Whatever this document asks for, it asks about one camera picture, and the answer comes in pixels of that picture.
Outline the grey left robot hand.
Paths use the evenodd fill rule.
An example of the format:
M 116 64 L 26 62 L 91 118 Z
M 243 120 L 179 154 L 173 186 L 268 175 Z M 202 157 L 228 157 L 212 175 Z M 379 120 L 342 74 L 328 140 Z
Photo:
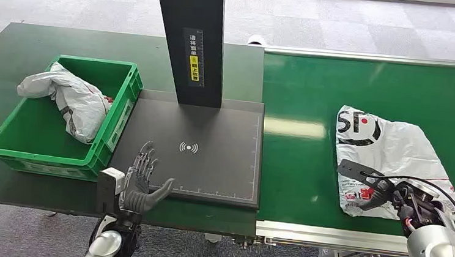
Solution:
M 154 156 L 153 142 L 148 141 L 141 146 L 140 151 L 125 175 L 124 190 L 119 197 L 120 210 L 144 214 L 165 199 L 174 185 L 174 178 L 169 178 L 164 184 L 150 192 L 150 176 L 152 175 L 158 158 Z

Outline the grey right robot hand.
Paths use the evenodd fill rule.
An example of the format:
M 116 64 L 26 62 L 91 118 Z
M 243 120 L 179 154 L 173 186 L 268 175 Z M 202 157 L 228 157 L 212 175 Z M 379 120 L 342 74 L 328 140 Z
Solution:
M 354 205 L 371 215 L 398 219 L 401 208 L 407 205 L 406 197 L 411 191 L 409 182 L 360 177 L 360 181 L 344 179 L 342 182 L 345 192 L 354 194 Z

